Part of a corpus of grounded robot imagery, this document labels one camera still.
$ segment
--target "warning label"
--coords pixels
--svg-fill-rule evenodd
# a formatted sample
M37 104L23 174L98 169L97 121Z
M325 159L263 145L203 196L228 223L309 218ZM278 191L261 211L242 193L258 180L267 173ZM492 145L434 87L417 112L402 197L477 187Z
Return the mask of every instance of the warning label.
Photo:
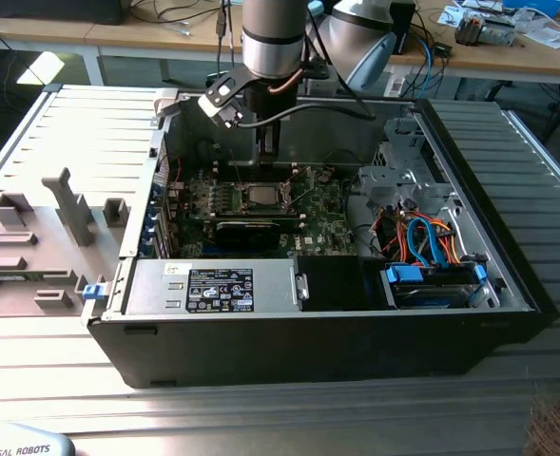
M186 310L192 314L253 312L251 269L191 269Z

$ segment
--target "floor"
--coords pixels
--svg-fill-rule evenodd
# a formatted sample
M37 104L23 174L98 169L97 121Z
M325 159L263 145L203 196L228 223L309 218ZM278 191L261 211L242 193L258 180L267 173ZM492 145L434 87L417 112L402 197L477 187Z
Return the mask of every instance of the floor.
M0 149L40 93L40 86L16 84L25 65L33 62L37 56L34 52L0 51ZM65 66L56 76L55 82L88 84L85 65L78 56L59 54L58 57ZM165 86L156 60L105 58L105 67L108 83L113 86ZM190 89L202 88L205 75L216 71L216 65L212 62L173 61L169 68L170 75L179 80L182 87ZM382 94L384 83L385 78L377 84L377 95ZM445 78L443 85L458 85L458 100L481 100L490 82ZM538 134L550 115L548 105L552 103L552 96L556 96L556 91L556 86L546 87L546 93L537 84L514 83L511 87L502 88L496 100L503 108L515 110L533 133ZM560 162L560 127L548 142L547 148Z

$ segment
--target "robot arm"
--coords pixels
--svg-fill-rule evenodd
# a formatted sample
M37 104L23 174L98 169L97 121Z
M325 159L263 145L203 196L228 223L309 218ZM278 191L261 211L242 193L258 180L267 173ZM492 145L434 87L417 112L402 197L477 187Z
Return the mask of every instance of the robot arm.
M243 66L225 73L208 88L199 105L218 125L241 126L242 107L235 97L243 94L245 106L257 118L256 165L275 161L280 148L280 118L294 112L298 81L328 78L330 54L334 54L332 59L337 60L344 79L356 89L374 82L387 64L396 42L391 32L390 0L370 0L366 6L358 1L342 0L332 16L319 26L311 24L313 38L307 36L307 0L243 1ZM314 42L321 50L316 53L326 62L310 58L308 45ZM326 43L331 45L330 54ZM346 86L343 78L339 80ZM375 118L370 113L357 117Z

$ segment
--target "table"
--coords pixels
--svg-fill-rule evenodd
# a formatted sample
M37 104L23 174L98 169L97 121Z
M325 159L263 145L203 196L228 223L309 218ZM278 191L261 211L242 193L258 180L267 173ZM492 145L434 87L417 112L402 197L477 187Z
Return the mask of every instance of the table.
M560 49L554 50L518 36L512 47L483 45L464 47L454 41L454 29L435 22L447 0L420 2L420 11L426 28L437 41L453 46L453 55L445 69L447 76L527 81L560 84ZM158 10L179 6L182 0L158 0ZM168 19L185 17L196 12L214 8L216 3L202 0L193 8L168 13ZM154 20L152 1L144 1L136 13L147 20ZM71 52L83 56L89 80L93 85L105 82L103 56L125 56L162 59L162 76L167 79L165 60L216 60L217 37L216 14L211 12L189 20L190 36L159 24L149 24L129 16L121 26L93 25L62 21L31 19L0 19L0 35L11 48L17 50L49 50ZM236 61L241 60L241 7L233 8ZM6 48L0 42L0 48ZM221 60L230 59L228 39L222 47ZM404 85L404 78L417 72L424 57L414 44L408 46L404 55L390 59L387 70L392 73L385 94L397 96Z

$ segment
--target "motherboard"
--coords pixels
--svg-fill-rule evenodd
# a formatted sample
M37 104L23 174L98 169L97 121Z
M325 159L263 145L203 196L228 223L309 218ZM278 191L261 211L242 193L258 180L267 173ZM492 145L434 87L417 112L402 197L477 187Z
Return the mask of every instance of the motherboard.
M335 168L292 165L281 181L251 181L245 169L232 171L227 177L200 170L185 179L175 213L180 257L356 254L343 212L350 179Z

